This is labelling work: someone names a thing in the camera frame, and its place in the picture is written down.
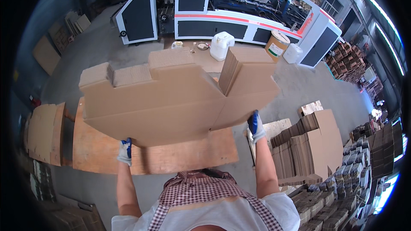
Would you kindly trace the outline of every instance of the white glove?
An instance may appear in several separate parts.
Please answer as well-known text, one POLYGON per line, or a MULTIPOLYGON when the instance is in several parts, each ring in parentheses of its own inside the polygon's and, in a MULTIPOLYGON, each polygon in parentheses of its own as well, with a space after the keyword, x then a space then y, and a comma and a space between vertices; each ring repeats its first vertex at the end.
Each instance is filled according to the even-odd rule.
POLYGON ((131 138, 128 137, 127 141, 120 141, 117 160, 127 163, 131 167, 131 138))
POLYGON ((253 115, 250 116, 247 122, 251 134, 253 134, 252 138, 254 143, 257 143, 258 140, 265 137, 265 130, 263 128, 260 115, 258 114, 258 110, 253 112, 253 115))

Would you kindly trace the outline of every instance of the wooden table leg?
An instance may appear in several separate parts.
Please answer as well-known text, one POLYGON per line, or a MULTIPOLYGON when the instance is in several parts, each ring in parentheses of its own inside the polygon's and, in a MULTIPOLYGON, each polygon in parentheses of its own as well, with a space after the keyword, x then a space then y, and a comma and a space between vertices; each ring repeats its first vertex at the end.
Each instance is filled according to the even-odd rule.
POLYGON ((76 118, 69 113, 69 110, 64 109, 64 116, 69 119, 71 122, 74 122, 76 118))

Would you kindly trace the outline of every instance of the gingham apron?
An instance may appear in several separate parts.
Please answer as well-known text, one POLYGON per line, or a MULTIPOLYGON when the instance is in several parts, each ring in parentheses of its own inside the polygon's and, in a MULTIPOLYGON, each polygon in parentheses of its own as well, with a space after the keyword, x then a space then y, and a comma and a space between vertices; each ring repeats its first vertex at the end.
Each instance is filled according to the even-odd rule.
POLYGON ((148 230, 159 230, 171 207, 209 202, 230 196, 245 198, 269 230, 282 231, 278 221, 259 199, 241 189, 228 172, 213 169, 179 172, 176 177, 167 181, 148 230))

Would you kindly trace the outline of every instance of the concrete floor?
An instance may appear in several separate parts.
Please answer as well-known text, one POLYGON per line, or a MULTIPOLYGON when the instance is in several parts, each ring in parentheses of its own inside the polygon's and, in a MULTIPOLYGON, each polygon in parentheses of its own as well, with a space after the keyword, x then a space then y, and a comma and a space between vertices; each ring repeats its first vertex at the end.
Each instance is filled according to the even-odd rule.
MULTIPOLYGON (((118 30, 111 29, 109 24, 109 17, 116 9, 107 8, 69 45, 44 87, 41 96, 43 103, 66 102, 69 111, 75 114, 79 98, 82 96, 78 84, 84 69, 107 61, 114 69, 147 63, 151 51, 163 49, 163 41, 143 43, 137 47, 123 45, 118 37, 118 30)), ((315 69, 309 69, 287 64, 284 60, 279 61, 273 77, 281 88, 281 93, 260 111, 263 123, 290 118, 294 124, 299 119, 299 107, 320 100, 324 109, 332 109, 342 141, 345 143, 352 129, 369 120, 369 98, 360 94, 353 84, 334 80, 322 62, 315 69)), ((63 153, 71 159, 74 125, 67 120, 65 125, 63 153)), ((245 123, 233 127, 240 160, 219 166, 218 169, 230 172, 240 187, 255 194, 256 181, 252 169, 252 156, 248 142, 243 136, 246 127, 245 123)), ((95 203, 107 230, 111 229, 111 218, 118 214, 115 175, 54 166, 52 174, 56 193, 85 203, 95 203)), ((162 192, 163 184, 173 176, 175 173, 133 176, 143 212, 152 206, 162 192)))

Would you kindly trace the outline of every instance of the work glove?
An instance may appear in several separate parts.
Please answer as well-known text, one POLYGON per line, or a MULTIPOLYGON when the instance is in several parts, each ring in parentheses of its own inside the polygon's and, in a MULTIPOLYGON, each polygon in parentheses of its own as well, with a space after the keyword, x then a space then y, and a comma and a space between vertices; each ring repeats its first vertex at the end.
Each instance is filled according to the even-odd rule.
POLYGON ((261 122, 258 110, 255 110, 253 114, 248 119, 248 128, 253 135, 253 142, 256 143, 261 138, 265 137, 265 130, 263 128, 263 123, 261 122))
POLYGON ((127 163, 131 167, 131 138, 128 137, 126 141, 120 141, 117 160, 127 163))

